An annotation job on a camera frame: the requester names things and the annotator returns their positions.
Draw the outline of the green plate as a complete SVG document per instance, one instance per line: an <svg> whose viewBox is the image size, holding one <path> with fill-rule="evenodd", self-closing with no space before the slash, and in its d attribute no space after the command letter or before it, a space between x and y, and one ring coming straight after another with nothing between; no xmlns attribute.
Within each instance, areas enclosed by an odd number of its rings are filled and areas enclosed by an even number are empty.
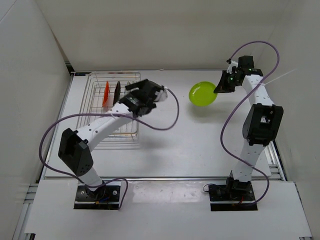
<svg viewBox="0 0 320 240"><path fill-rule="evenodd" d="M216 85L209 81L196 83L189 91L190 102L197 107L206 107L212 104L218 94L215 93Z"/></svg>

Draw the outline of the orange plate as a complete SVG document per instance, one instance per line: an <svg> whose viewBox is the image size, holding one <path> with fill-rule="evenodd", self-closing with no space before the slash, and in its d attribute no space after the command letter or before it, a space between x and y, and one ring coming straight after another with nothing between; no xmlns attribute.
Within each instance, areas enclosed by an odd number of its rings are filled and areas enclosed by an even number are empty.
<svg viewBox="0 0 320 240"><path fill-rule="evenodd" d="M109 82L106 81L104 93L103 93L103 99L102 99L102 107L103 108L106 108L108 105L109 93L110 93L110 85L109 85Z"/></svg>

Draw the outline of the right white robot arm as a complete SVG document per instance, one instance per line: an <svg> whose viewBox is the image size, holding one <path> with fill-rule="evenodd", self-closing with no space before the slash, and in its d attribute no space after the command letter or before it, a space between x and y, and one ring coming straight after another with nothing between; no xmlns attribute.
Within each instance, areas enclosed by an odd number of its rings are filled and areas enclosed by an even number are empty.
<svg viewBox="0 0 320 240"><path fill-rule="evenodd" d="M229 60L229 67L222 72L214 93L233 93L243 87L250 103L250 110L243 123L244 139L240 161L226 180L224 193L230 200L246 198L251 191L253 168L263 150L274 141L282 121L284 109L269 97L262 85L263 73L255 68L252 56Z"/></svg>

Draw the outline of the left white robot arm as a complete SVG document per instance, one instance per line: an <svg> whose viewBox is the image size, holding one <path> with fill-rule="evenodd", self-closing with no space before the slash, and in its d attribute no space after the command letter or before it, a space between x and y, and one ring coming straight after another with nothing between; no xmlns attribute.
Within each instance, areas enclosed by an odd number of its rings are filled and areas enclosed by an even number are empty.
<svg viewBox="0 0 320 240"><path fill-rule="evenodd" d="M103 139L128 124L132 118L149 114L156 108L157 102L168 97L164 86L148 79L130 84L125 89L128 93L107 111L110 116L98 117L74 131L67 128L61 136L58 157L88 186L87 194L93 200L103 198L105 188L93 167L91 152Z"/></svg>

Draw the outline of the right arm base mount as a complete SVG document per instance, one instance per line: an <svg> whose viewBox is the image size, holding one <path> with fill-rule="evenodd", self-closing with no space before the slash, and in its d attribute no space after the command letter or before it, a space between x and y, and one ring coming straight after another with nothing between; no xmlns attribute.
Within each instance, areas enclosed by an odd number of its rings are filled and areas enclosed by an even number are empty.
<svg viewBox="0 0 320 240"><path fill-rule="evenodd" d="M231 193L227 191L226 184L205 184L202 188L209 194L211 212L244 212L257 211L257 204L253 187L245 193Z"/></svg>

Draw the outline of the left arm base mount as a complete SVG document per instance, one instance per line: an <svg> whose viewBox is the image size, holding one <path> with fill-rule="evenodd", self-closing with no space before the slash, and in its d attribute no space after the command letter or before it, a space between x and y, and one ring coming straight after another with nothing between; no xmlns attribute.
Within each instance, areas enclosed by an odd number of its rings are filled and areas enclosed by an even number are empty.
<svg viewBox="0 0 320 240"><path fill-rule="evenodd" d="M79 183L73 208L75 210L118 210L120 207L120 191L121 180L119 179L95 191Z"/></svg>

